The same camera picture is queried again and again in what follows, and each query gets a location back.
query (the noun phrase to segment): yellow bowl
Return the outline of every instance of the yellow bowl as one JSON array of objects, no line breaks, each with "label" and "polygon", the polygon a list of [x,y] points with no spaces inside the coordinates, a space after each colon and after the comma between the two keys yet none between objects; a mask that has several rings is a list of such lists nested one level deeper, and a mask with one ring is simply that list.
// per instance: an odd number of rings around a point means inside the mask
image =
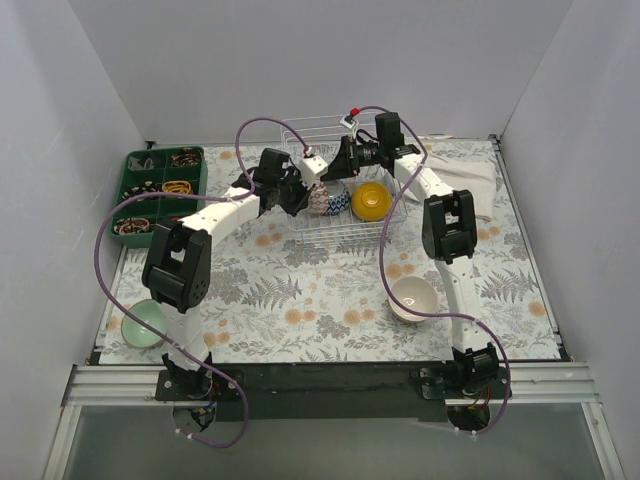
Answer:
[{"label": "yellow bowl", "polygon": [[380,183],[363,183],[353,192],[351,208],[365,222],[377,222],[389,213],[391,194]]}]

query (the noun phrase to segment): bowl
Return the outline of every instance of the bowl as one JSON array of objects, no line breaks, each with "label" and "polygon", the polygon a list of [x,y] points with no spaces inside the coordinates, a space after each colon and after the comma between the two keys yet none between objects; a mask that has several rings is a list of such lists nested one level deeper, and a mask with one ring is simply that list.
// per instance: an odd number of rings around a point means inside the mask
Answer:
[{"label": "bowl", "polygon": [[[166,335],[167,319],[155,300],[142,300],[129,311]],[[126,315],[122,320],[120,331],[127,345],[133,348],[152,348],[163,342],[162,338]]]},{"label": "bowl", "polygon": [[391,194],[381,183],[363,183],[351,196],[351,208],[365,222],[377,222],[389,213]]},{"label": "bowl", "polygon": [[[403,277],[391,286],[393,295],[411,310],[421,313],[435,313],[438,310],[438,294],[433,286],[420,277]],[[420,317],[402,310],[389,298],[391,310],[400,320],[416,323],[428,317]]]}]

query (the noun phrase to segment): table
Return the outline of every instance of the table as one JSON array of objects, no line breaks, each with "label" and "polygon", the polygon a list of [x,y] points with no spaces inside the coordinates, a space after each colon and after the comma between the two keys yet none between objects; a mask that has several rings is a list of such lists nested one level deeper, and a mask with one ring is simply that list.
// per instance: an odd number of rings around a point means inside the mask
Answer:
[{"label": "table", "polygon": [[[459,161],[484,161],[498,172],[494,218],[478,220],[475,281],[483,320],[510,359],[560,358],[540,280],[518,225],[489,141],[430,143],[433,152]],[[255,165],[267,145],[242,148]],[[220,195],[239,175],[233,147],[205,148],[207,192]],[[407,201],[408,218],[385,250],[390,281],[418,275],[438,292],[435,264],[421,243],[422,207]],[[298,245],[280,209],[245,224],[213,252],[211,287],[202,302],[204,340],[217,363],[448,360],[451,321],[407,325],[396,320],[379,280],[377,249]],[[149,298],[141,275],[146,250],[129,250],[116,296],[126,305]],[[157,364],[166,345],[137,350],[123,341],[122,314],[105,326],[101,364]]]}]

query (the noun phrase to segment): cable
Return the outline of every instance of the cable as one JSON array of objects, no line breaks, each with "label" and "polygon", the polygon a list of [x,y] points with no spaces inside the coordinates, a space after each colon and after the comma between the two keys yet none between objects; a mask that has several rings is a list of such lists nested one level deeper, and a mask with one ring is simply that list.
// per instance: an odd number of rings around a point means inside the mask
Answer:
[{"label": "cable", "polygon": [[[385,113],[390,113],[390,111],[387,110],[386,108],[378,107],[378,106],[375,106],[375,105],[369,105],[369,106],[360,108],[361,112],[363,112],[365,110],[379,110],[379,111],[382,111],[382,112],[385,112]],[[498,339],[497,335],[495,333],[493,333],[493,331],[487,325],[485,325],[484,322],[482,322],[481,320],[479,320],[477,318],[472,317],[471,315],[467,315],[467,314],[464,314],[464,313],[458,313],[458,312],[422,313],[422,312],[418,312],[416,310],[410,309],[409,307],[404,305],[400,300],[398,300],[396,298],[396,296],[393,294],[393,292],[391,291],[391,287],[389,286],[389,282],[387,281],[387,276],[386,276],[385,271],[384,271],[384,247],[385,247],[385,244],[386,244],[387,231],[389,230],[389,223],[391,221],[391,215],[393,214],[393,212],[395,211],[396,207],[398,206],[398,203],[400,202],[400,199],[402,198],[402,195],[404,194],[404,192],[407,191],[407,189],[413,183],[413,181],[418,177],[418,175],[420,175],[420,171],[425,167],[425,164],[427,162],[427,157],[429,156],[427,149],[423,145],[422,141],[420,140],[420,137],[418,137],[416,132],[402,118],[400,118],[400,123],[409,131],[409,133],[411,133],[413,138],[415,138],[416,142],[418,142],[418,145],[420,145],[420,148],[422,149],[422,151],[424,153],[424,156],[422,157],[422,160],[420,161],[420,163],[416,167],[416,170],[413,173],[413,175],[411,175],[411,177],[409,177],[409,180],[407,180],[407,182],[404,184],[404,186],[396,194],[395,198],[393,199],[393,203],[391,204],[391,209],[389,210],[389,213],[387,214],[387,216],[386,216],[386,218],[384,220],[384,223],[382,225],[382,233],[380,234],[380,246],[379,246],[379,249],[378,249],[378,263],[379,263],[379,268],[380,268],[380,277],[381,277],[381,280],[382,280],[382,285],[384,286],[384,289],[387,292],[387,295],[389,295],[389,298],[391,298],[391,300],[394,301],[396,303],[396,305],[399,305],[400,308],[402,308],[404,311],[406,311],[408,313],[411,313],[413,315],[418,315],[419,317],[426,317],[426,318],[453,318],[453,317],[455,317],[455,318],[462,318],[464,320],[469,320],[470,322],[475,323],[480,328],[482,328],[485,332],[487,332],[487,334],[495,342],[495,344],[498,347],[498,350],[500,351],[500,354],[502,355],[502,358],[504,360],[504,368],[505,368],[505,371],[506,371],[506,389],[505,389],[504,399],[502,401],[502,404],[500,405],[500,410],[498,410],[498,413],[496,414],[495,418],[489,423],[489,425],[487,425],[486,427],[482,428],[481,430],[478,430],[477,432],[472,432],[470,435],[486,433],[489,430],[491,430],[500,421],[500,419],[502,418],[502,415],[504,415],[504,411],[507,408],[507,402],[509,401],[509,393],[511,392],[511,367],[509,366],[509,359],[507,358],[507,353],[505,352],[505,350],[504,350],[502,344],[500,343],[500,340]],[[436,427],[436,426],[433,426],[433,428],[442,429],[442,427]]]},{"label": "cable", "polygon": [[269,117],[256,117],[256,118],[252,118],[250,120],[247,120],[238,129],[238,132],[236,134],[236,141],[235,141],[236,157],[238,159],[238,163],[240,164],[240,169],[242,170],[242,173],[244,173],[244,175],[247,178],[247,181],[249,182],[249,185],[250,185],[249,191],[247,193],[243,193],[242,195],[238,195],[236,197],[211,197],[211,196],[207,196],[207,195],[185,195],[185,194],[182,194],[182,193],[168,193],[168,192],[150,192],[150,193],[143,193],[143,194],[140,194],[140,195],[136,195],[135,197],[129,198],[129,199],[125,200],[124,202],[118,204],[113,210],[111,210],[111,212],[109,212],[107,217],[104,219],[104,221],[100,225],[100,228],[98,229],[98,234],[96,235],[96,243],[95,243],[95,247],[94,247],[94,250],[93,250],[93,267],[94,267],[95,272],[96,272],[96,278],[98,279],[98,284],[100,285],[100,288],[102,289],[102,291],[104,292],[106,297],[111,301],[111,303],[113,303],[118,308],[118,310],[122,311],[122,313],[127,315],[134,322],[136,322],[139,325],[145,327],[150,332],[155,333],[158,337],[162,338],[165,342],[167,342],[169,345],[174,347],[176,350],[178,350],[180,353],[182,353],[185,357],[187,357],[189,360],[191,360],[195,364],[200,365],[201,367],[209,370],[210,372],[218,375],[219,377],[222,377],[224,380],[226,380],[227,382],[231,383],[236,388],[236,390],[238,391],[238,394],[240,395],[240,398],[242,399],[242,407],[243,407],[243,411],[244,411],[243,419],[242,419],[242,427],[240,428],[240,432],[238,432],[236,437],[233,440],[231,440],[229,443],[218,443],[218,442],[214,442],[212,440],[209,440],[208,438],[202,437],[200,435],[193,434],[192,432],[187,432],[187,431],[181,430],[181,429],[177,429],[176,430],[177,432],[185,434],[188,438],[193,438],[193,439],[195,439],[195,440],[197,440],[199,442],[205,443],[205,444],[207,444],[209,446],[212,446],[212,447],[215,447],[215,448],[229,448],[229,447],[235,445],[242,438],[242,436],[244,435],[244,433],[245,433],[245,431],[247,429],[247,426],[249,424],[249,402],[247,400],[247,396],[246,396],[244,390],[238,384],[238,382],[236,382],[235,379],[231,378],[229,375],[227,375],[226,373],[222,372],[221,370],[218,370],[217,368],[215,368],[215,367],[213,367],[211,365],[207,365],[206,363],[204,363],[200,359],[196,358],[191,353],[189,353],[186,350],[184,350],[180,345],[178,345],[177,342],[175,342],[169,336],[165,335],[164,333],[160,332],[158,329],[156,329],[156,328],[152,327],[151,325],[147,324],[144,320],[139,318],[137,315],[134,315],[133,313],[131,313],[124,305],[122,305],[118,301],[118,299],[109,291],[109,287],[107,287],[107,284],[105,283],[104,278],[102,277],[102,271],[100,269],[100,245],[102,244],[102,239],[104,237],[104,232],[107,230],[107,228],[109,226],[109,222],[111,221],[111,219],[118,212],[120,212],[121,210],[126,208],[128,205],[132,204],[133,202],[137,202],[139,200],[144,200],[145,198],[160,198],[160,197],[167,198],[168,197],[168,198],[182,198],[182,199],[185,199],[185,200],[204,200],[206,202],[229,202],[229,201],[242,200],[242,199],[247,198],[250,195],[252,195],[253,192],[255,191],[255,183],[253,182],[253,179],[251,178],[251,175],[247,171],[244,163],[242,162],[242,155],[240,153],[240,135],[242,134],[242,131],[248,125],[250,125],[251,123],[257,122],[257,121],[274,122],[274,123],[277,123],[277,124],[285,127],[291,133],[293,133],[293,135],[295,135],[295,137],[300,141],[300,143],[302,144],[302,146],[304,148],[305,155],[309,154],[309,152],[311,150],[309,145],[307,145],[307,143],[300,136],[300,134],[298,132],[296,132],[287,123],[285,123],[285,122],[283,122],[281,120],[277,120],[275,118],[269,118]]}]

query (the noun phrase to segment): white bowl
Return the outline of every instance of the white bowl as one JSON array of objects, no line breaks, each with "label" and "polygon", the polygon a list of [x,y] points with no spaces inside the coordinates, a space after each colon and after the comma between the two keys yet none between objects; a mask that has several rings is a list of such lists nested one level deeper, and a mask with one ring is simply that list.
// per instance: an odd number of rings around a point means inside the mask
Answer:
[{"label": "white bowl", "polygon": [[[403,277],[391,286],[393,295],[411,310],[420,313],[435,313],[438,310],[438,294],[429,282],[420,277]],[[391,298],[389,305],[393,313],[400,319],[409,323],[426,320],[427,317],[419,317],[404,311]]]}]

